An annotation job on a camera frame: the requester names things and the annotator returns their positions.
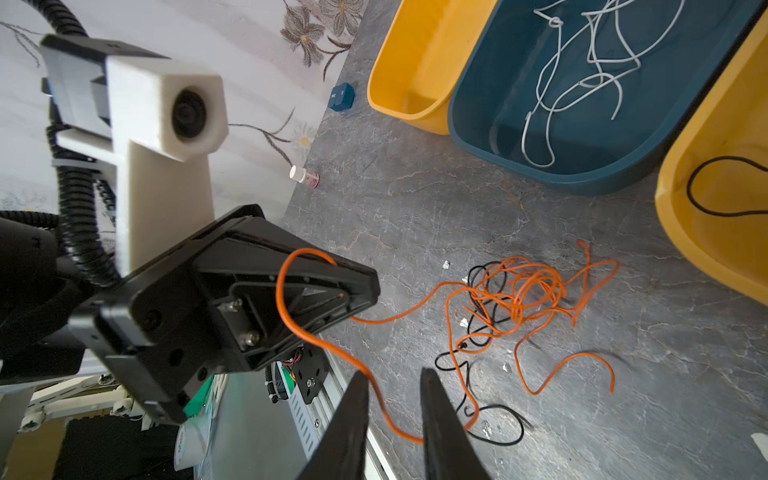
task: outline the white debris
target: white debris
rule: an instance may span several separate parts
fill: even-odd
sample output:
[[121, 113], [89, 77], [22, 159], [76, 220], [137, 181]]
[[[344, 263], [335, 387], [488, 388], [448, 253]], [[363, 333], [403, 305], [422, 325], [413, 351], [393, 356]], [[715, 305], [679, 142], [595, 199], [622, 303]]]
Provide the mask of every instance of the white debris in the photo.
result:
[[491, 434], [493, 433], [493, 429], [491, 428], [491, 424], [488, 423], [488, 420], [483, 420], [483, 422], [482, 422], [482, 432], [485, 434], [485, 437], [487, 439], [491, 438]]

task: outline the black wire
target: black wire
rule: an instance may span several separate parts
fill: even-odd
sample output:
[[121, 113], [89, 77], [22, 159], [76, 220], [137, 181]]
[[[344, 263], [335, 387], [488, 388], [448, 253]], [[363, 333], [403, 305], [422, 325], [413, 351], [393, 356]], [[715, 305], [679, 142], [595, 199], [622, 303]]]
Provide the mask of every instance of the black wire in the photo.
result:
[[[35, 8], [59, 35], [87, 37], [88, 34], [61, 0], [24, 0]], [[45, 129], [53, 158], [93, 161], [83, 154], [59, 146], [56, 134], [71, 128], [62, 123], [58, 108], [49, 102], [51, 125]], [[57, 167], [58, 180], [58, 232], [67, 254], [83, 277], [96, 286], [108, 288], [120, 281], [120, 274], [112, 258], [104, 251], [96, 221], [94, 173], [90, 169]], [[104, 182], [99, 194], [107, 210], [114, 210], [114, 192]]]
[[511, 447], [513, 445], [517, 445], [518, 443], [520, 443], [520, 441], [522, 441], [523, 439], [523, 436], [525, 435], [525, 427], [523, 426], [523, 423], [528, 423], [528, 422], [525, 421], [525, 419], [515, 410], [510, 409], [509, 407], [507, 407], [506, 405], [502, 405], [501, 403], [495, 403], [493, 405], [486, 405], [484, 407], [480, 407], [481, 412], [483, 410], [490, 410], [490, 409], [500, 409], [512, 414], [518, 420], [518, 424], [520, 425], [520, 436], [517, 437], [515, 440], [512, 440], [511, 442], [496, 442], [495, 440], [479, 437], [472, 432], [467, 432], [467, 435], [471, 436], [474, 439], [480, 440], [481, 442], [490, 443], [491, 445], [497, 445], [500, 447]]
[[[474, 287], [475, 286], [475, 281], [477, 280], [477, 277], [480, 274], [480, 272], [487, 272], [488, 268], [493, 266], [493, 265], [501, 265], [501, 262], [498, 262], [498, 261], [488, 262], [485, 265], [475, 265], [474, 267], [469, 269], [469, 273], [467, 274], [467, 285]], [[502, 284], [498, 288], [498, 291], [496, 293], [501, 293], [502, 290], [504, 289], [505, 285], [507, 284], [507, 273], [503, 272], [503, 274], [504, 274], [504, 276], [502, 278]], [[491, 282], [491, 280], [486, 280], [486, 282], [485, 282], [485, 288], [487, 290], [489, 290], [491, 288], [490, 287], [490, 282]], [[475, 306], [475, 310], [474, 310], [474, 312], [472, 314], [472, 317], [469, 319], [469, 322], [467, 323], [467, 334], [481, 332], [482, 330], [487, 329], [488, 325], [483, 324], [483, 326], [481, 326], [481, 327], [479, 327], [479, 328], [477, 328], [475, 330], [472, 330], [472, 331], [470, 330], [471, 327], [472, 327], [472, 320], [475, 318], [475, 316], [479, 315], [480, 310], [482, 310], [482, 307], [480, 305], [481, 303], [478, 302], [475, 298], [473, 298], [472, 295], [469, 296], [469, 299], [472, 302], [472, 304]], [[486, 301], [482, 302], [482, 304], [483, 305], [488, 305], [489, 302], [492, 302], [492, 300], [486, 300]], [[511, 320], [511, 317], [508, 316], [508, 317], [506, 317], [504, 319], [496, 321], [495, 320], [495, 317], [496, 317], [496, 307], [498, 307], [498, 303], [494, 303], [494, 306], [491, 308], [491, 311], [489, 312], [489, 315], [491, 316], [490, 321], [491, 321], [492, 325], [498, 325], [500, 323], [508, 322], [509, 320]], [[474, 341], [473, 338], [470, 338], [469, 340], [473, 344], [478, 346], [478, 347], [486, 346], [486, 345], [488, 345], [488, 342], [491, 341], [491, 339], [486, 339], [484, 343], [477, 343], [477, 342]], [[462, 349], [466, 349], [467, 348], [467, 343], [466, 342], [462, 342], [460, 346], [461, 346]], [[459, 353], [459, 351], [458, 350], [453, 350], [453, 353]], [[442, 357], [448, 356], [450, 354], [451, 354], [450, 352], [443, 352], [443, 353], [440, 353], [439, 355], [437, 355], [435, 357], [435, 368], [437, 370], [439, 370], [441, 372], [453, 372], [453, 371], [456, 370], [456, 367], [453, 366], [453, 365], [451, 365], [450, 367], [444, 367], [444, 366], [440, 366], [439, 365], [439, 360]], [[467, 367], [467, 373], [465, 375], [465, 384], [467, 386], [467, 390], [472, 391], [472, 382], [470, 380], [470, 372], [472, 371], [472, 364], [470, 364], [468, 360], [465, 360], [464, 362], [459, 363], [459, 365], [458, 365], [458, 367], [460, 369], [465, 367], [465, 366]], [[464, 397], [462, 398], [462, 401], [459, 402], [458, 406], [456, 407], [456, 413], [458, 413], [462, 409], [462, 407], [464, 406], [464, 404], [467, 401], [467, 398], [468, 398], [468, 396], [467, 396], [467, 394], [465, 392], [464, 393]], [[500, 403], [494, 403], [492, 405], [486, 405], [486, 406], [480, 407], [479, 411], [483, 412], [484, 410], [490, 410], [490, 409], [504, 410], [505, 412], [510, 413], [511, 415], [513, 415], [517, 419], [518, 424], [520, 425], [520, 436], [517, 437], [515, 440], [512, 440], [511, 442], [496, 442], [495, 440], [491, 440], [491, 439], [487, 439], [487, 438], [478, 436], [478, 435], [476, 435], [476, 434], [474, 434], [472, 432], [467, 432], [467, 435], [469, 435], [472, 438], [477, 439], [477, 440], [479, 440], [481, 442], [485, 442], [485, 443], [489, 443], [491, 445], [497, 445], [497, 446], [501, 446], [501, 447], [509, 447], [509, 446], [517, 445], [518, 443], [520, 443], [520, 441], [523, 439], [523, 436], [525, 435], [524, 424], [528, 424], [529, 427], [531, 426], [531, 424], [528, 422], [528, 420], [526, 420], [525, 417], [523, 417], [522, 415], [517, 413], [515, 410], [511, 409], [510, 407], [508, 407], [506, 405], [502, 405]], [[475, 413], [473, 411], [469, 410], [469, 406], [464, 406], [464, 415], [466, 417], [472, 417], [474, 414]]]
[[701, 173], [701, 171], [710, 164], [713, 164], [715, 162], [723, 161], [723, 160], [733, 160], [733, 161], [740, 161], [744, 162], [745, 164], [748, 164], [752, 167], [755, 167], [758, 170], [761, 170], [763, 172], [768, 172], [768, 168], [764, 167], [763, 165], [758, 164], [756, 161], [750, 160], [749, 158], [744, 157], [731, 157], [731, 156], [723, 156], [723, 157], [715, 157], [711, 160], [707, 160], [701, 165], [697, 167], [696, 170], [690, 175], [690, 178], [688, 179], [688, 186], [686, 188], [686, 193], [688, 194], [688, 200], [696, 207], [697, 209], [703, 211], [707, 215], [713, 215], [715, 217], [744, 217], [746, 215], [768, 215], [768, 210], [745, 210], [743, 212], [716, 212], [715, 210], [710, 210], [703, 205], [701, 205], [699, 202], [696, 201], [694, 198], [694, 194], [692, 192], [693, 186], [694, 186], [694, 180], [696, 180], [696, 176]]
[[277, 403], [278, 398], [277, 391], [275, 390], [275, 382], [272, 377], [272, 363], [266, 366], [264, 369], [264, 380], [266, 384], [266, 393], [270, 396], [270, 400], [272, 400], [272, 403]]
[[29, 225], [30, 227], [55, 230], [58, 227], [58, 215], [26, 210], [0, 210], [0, 218]]

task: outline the floor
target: floor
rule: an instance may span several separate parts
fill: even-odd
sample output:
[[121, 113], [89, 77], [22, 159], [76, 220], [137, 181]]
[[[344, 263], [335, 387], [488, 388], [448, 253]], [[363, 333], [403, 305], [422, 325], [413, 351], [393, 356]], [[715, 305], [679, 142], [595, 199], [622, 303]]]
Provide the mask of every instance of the floor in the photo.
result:
[[[616, 194], [572, 197], [475, 158], [452, 143], [375, 112], [367, 79], [399, 0], [369, 6], [339, 81], [357, 92], [349, 111], [328, 111], [307, 159], [315, 190], [297, 188], [284, 225], [379, 272], [380, 319], [416, 304], [469, 267], [523, 254], [576, 273], [584, 239], [619, 274], [578, 327], [553, 326], [521, 348], [529, 382], [570, 353], [605, 353], [563, 368], [539, 396], [521, 387], [510, 349], [481, 355], [473, 383], [482, 404], [503, 402], [534, 426], [513, 447], [472, 440], [492, 478], [768, 478], [751, 439], [768, 432], [768, 310], [697, 270], [667, 239], [654, 209], [656, 174]], [[443, 268], [445, 261], [449, 268]], [[443, 302], [386, 326], [340, 323], [326, 338], [371, 366], [397, 425], [420, 433], [419, 371], [448, 348]], [[461, 398], [453, 373], [449, 396]], [[372, 426], [401, 478], [424, 478], [422, 448], [393, 435], [378, 406]], [[493, 439], [514, 438], [514, 420], [485, 413]]]
[[[319, 0], [66, 0], [91, 37], [114, 38], [203, 65], [224, 81], [230, 134], [210, 156], [217, 215], [258, 203], [279, 221], [367, 0], [344, 13]], [[50, 32], [21, 0], [0, 4], [0, 209], [55, 212], [55, 172], [43, 134], [45, 63], [35, 44]], [[300, 42], [305, 35], [307, 43]]]

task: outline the orange cable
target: orange cable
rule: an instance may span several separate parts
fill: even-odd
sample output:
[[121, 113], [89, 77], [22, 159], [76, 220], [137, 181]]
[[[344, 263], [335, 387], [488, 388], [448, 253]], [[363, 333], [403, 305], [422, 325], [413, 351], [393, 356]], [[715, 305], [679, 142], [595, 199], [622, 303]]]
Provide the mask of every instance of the orange cable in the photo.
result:
[[[549, 265], [544, 265], [543, 263], [532, 263], [530, 260], [522, 256], [509, 257], [508, 259], [503, 260], [499, 265], [494, 265], [488, 268], [483, 274], [483, 277], [477, 283], [477, 287], [471, 287], [466, 285], [465, 283], [459, 283], [459, 282], [442, 282], [442, 283], [439, 283], [435, 287], [435, 289], [433, 289], [432, 292], [430, 292], [429, 295], [427, 295], [421, 302], [419, 302], [413, 308], [406, 310], [404, 313], [400, 313], [399, 315], [395, 315], [388, 319], [376, 320], [376, 321], [364, 320], [354, 316], [352, 317], [352, 319], [355, 320], [356, 322], [364, 323], [366, 325], [382, 325], [384, 323], [389, 323], [394, 320], [401, 319], [404, 316], [408, 316], [409, 314], [423, 307], [444, 286], [461, 287], [451, 292], [445, 301], [445, 320], [448, 324], [449, 352], [451, 355], [451, 360], [453, 361], [453, 365], [456, 369], [456, 374], [458, 375], [459, 381], [462, 385], [462, 388], [464, 389], [464, 393], [467, 395], [469, 400], [475, 406], [474, 415], [469, 420], [469, 422], [467, 422], [467, 424], [464, 426], [464, 429], [466, 431], [468, 431], [477, 422], [477, 419], [480, 413], [480, 407], [479, 407], [479, 404], [477, 403], [477, 400], [469, 391], [469, 388], [466, 385], [466, 381], [464, 380], [462, 371], [458, 366], [458, 360], [456, 359], [455, 351], [466, 353], [469, 355], [477, 355], [479, 353], [484, 352], [488, 348], [490, 348], [494, 339], [501, 338], [502, 336], [510, 336], [516, 333], [524, 323], [535, 322], [542, 318], [545, 318], [546, 316], [548, 316], [548, 318], [540, 326], [536, 327], [531, 332], [526, 334], [515, 345], [515, 350], [514, 350], [515, 363], [517, 364], [518, 374], [520, 375], [520, 380], [522, 381], [522, 384], [525, 390], [531, 395], [538, 395], [539, 393], [541, 393], [544, 387], [547, 386], [549, 381], [552, 380], [552, 378], [558, 373], [558, 371], [560, 371], [560, 369], [566, 363], [570, 362], [573, 359], [587, 356], [587, 357], [596, 359], [599, 362], [602, 362], [603, 364], [606, 365], [606, 367], [608, 367], [608, 370], [611, 373], [610, 391], [611, 393], [613, 393], [614, 387], [616, 385], [616, 375], [614, 373], [614, 370], [611, 368], [611, 365], [605, 359], [593, 353], [575, 353], [574, 355], [571, 355], [566, 359], [562, 360], [554, 368], [552, 373], [549, 374], [549, 376], [541, 384], [541, 386], [535, 391], [532, 391], [528, 387], [528, 384], [525, 381], [525, 377], [523, 376], [522, 368], [520, 366], [520, 361], [518, 358], [518, 349], [520, 345], [525, 340], [531, 338], [531, 336], [533, 336], [537, 332], [540, 332], [544, 328], [546, 328], [558, 313], [561, 313], [570, 317], [571, 327], [576, 327], [576, 319], [584, 310], [586, 305], [589, 303], [589, 300], [591, 299], [591, 297], [600, 288], [602, 288], [603, 285], [605, 285], [605, 283], [608, 280], [613, 278], [618, 272], [620, 268], [620, 264], [616, 260], [603, 260], [601, 262], [592, 263], [592, 257], [591, 257], [591, 252], [589, 250], [589, 246], [583, 240], [579, 240], [577, 242], [577, 245], [584, 248], [587, 256], [587, 265], [583, 269], [581, 269], [576, 275], [570, 278], [568, 281], [563, 281], [562, 277], [560, 276], [560, 273], [554, 268], [550, 267]], [[283, 266], [280, 268], [280, 273], [277, 276], [276, 302], [277, 302], [277, 311], [280, 313], [280, 318], [283, 319], [283, 322], [288, 327], [288, 329], [291, 330], [291, 332], [293, 332], [296, 336], [298, 336], [305, 342], [311, 343], [322, 349], [326, 349], [331, 353], [333, 353], [334, 355], [341, 357], [342, 359], [346, 360], [347, 362], [357, 367], [357, 369], [359, 369], [365, 376], [367, 376], [370, 379], [371, 385], [373, 386], [373, 391], [376, 393], [376, 398], [379, 400], [379, 406], [381, 407], [382, 414], [384, 415], [384, 419], [386, 420], [389, 427], [394, 431], [394, 433], [396, 433], [397, 435], [400, 435], [404, 439], [407, 439], [411, 442], [418, 443], [420, 445], [423, 444], [424, 442], [423, 439], [402, 431], [392, 421], [392, 418], [389, 416], [389, 412], [387, 411], [386, 405], [384, 403], [384, 397], [381, 393], [381, 389], [379, 388], [379, 384], [374, 378], [371, 370], [364, 363], [362, 363], [360, 360], [358, 360], [354, 356], [348, 354], [347, 352], [341, 350], [338, 346], [328, 343], [325, 340], [321, 340], [320, 338], [312, 335], [311, 333], [308, 333], [306, 330], [302, 329], [298, 324], [296, 324], [296, 322], [294, 322], [293, 319], [291, 318], [285, 303], [285, 280], [288, 274], [288, 268], [290, 267], [290, 264], [299, 255], [304, 255], [304, 254], [315, 255], [317, 257], [324, 259], [326, 262], [331, 263], [332, 265], [336, 265], [336, 261], [334, 261], [331, 256], [329, 256], [327, 253], [324, 253], [320, 250], [316, 250], [313, 248], [302, 248], [292, 252], [286, 258], [285, 262], [283, 263]], [[608, 264], [613, 264], [614, 269], [597, 285], [589, 289], [588, 286], [589, 286], [590, 271], [598, 266], [603, 266]], [[492, 293], [488, 291], [488, 288], [486, 287], [486, 285], [489, 285], [489, 282], [500, 273], [503, 273], [505, 275], [508, 275], [511, 273], [513, 275], [513, 278], [506, 282], [506, 284], [501, 288], [500, 293]], [[581, 292], [581, 297], [579, 301], [572, 308], [564, 308], [560, 306], [560, 301], [568, 296], [567, 287], [571, 285], [580, 276], [584, 278], [582, 282], [582, 292]], [[511, 287], [510, 289], [511, 292], [503, 293], [504, 288], [507, 288], [507, 287]], [[539, 287], [541, 289], [541, 291], [544, 294], [543, 297], [540, 298], [539, 300], [533, 301], [532, 303], [523, 303], [526, 297], [528, 296], [528, 294], [535, 287]], [[480, 309], [479, 311], [473, 312], [470, 309], [468, 309], [466, 306], [464, 306], [463, 308], [467, 312], [469, 312], [470, 315], [476, 316], [478, 319], [480, 319], [480, 321], [483, 322], [491, 330], [491, 333], [483, 333], [483, 332], [469, 333], [467, 335], [464, 335], [461, 339], [459, 339], [458, 342], [454, 343], [452, 326], [451, 326], [451, 317], [450, 317], [450, 303], [455, 296], [464, 292], [469, 292], [470, 297], [480, 306]], [[509, 313], [511, 320], [515, 323], [515, 326], [513, 328], [511, 328], [510, 330], [500, 330], [493, 324], [491, 320], [492, 316], [488, 313], [488, 310], [485, 308], [485, 301], [488, 301], [488, 300], [496, 303], [499, 307], [501, 307], [503, 310]], [[531, 309], [536, 309], [536, 310], [526, 315], [525, 311], [531, 310]], [[486, 338], [488, 339], [488, 341], [483, 347], [480, 347], [477, 350], [471, 350], [471, 351], [466, 350], [466, 348], [468, 348], [466, 346], [467, 345], [466, 341], [475, 337]]]

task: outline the plastic bin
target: plastic bin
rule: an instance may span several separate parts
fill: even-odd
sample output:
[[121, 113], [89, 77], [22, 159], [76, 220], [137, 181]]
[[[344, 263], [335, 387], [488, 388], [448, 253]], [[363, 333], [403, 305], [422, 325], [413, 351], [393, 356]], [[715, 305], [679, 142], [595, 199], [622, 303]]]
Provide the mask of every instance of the plastic bin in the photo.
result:
[[[500, 0], [456, 85], [449, 127], [453, 139], [468, 152], [581, 195], [619, 190], [654, 169], [687, 112], [762, 10], [760, 0], [686, 2], [670, 34], [643, 57], [642, 69], [621, 80], [624, 103], [616, 119], [611, 121], [616, 88], [603, 88], [556, 114], [551, 140], [557, 161], [552, 167], [537, 168], [522, 157], [520, 144], [526, 114], [536, 105], [538, 74], [557, 50], [557, 30], [532, 13], [534, 7], [549, 3]], [[604, 4], [604, 0], [567, 2], [562, 10], [548, 14], [563, 19], [565, 41], [585, 25], [579, 12]], [[630, 45], [649, 45], [669, 25], [679, 5], [678, 0], [643, 0], [627, 6], [621, 13], [625, 38]], [[588, 43], [588, 35], [582, 35], [564, 52], [551, 92], [559, 94], [595, 73], [585, 61]], [[615, 33], [601, 45], [601, 58], [625, 52]], [[546, 115], [540, 112], [536, 118], [526, 146], [531, 159], [544, 163], [550, 158], [544, 140]]]
[[[720, 156], [768, 166], [768, 15], [763, 15], [670, 149], [659, 174], [661, 224], [691, 263], [768, 305], [768, 215], [722, 218], [687, 197], [693, 171]], [[733, 161], [705, 167], [694, 198], [715, 211], [768, 210], [768, 173]]]
[[447, 135], [448, 105], [496, 0], [402, 0], [368, 82], [371, 107]]

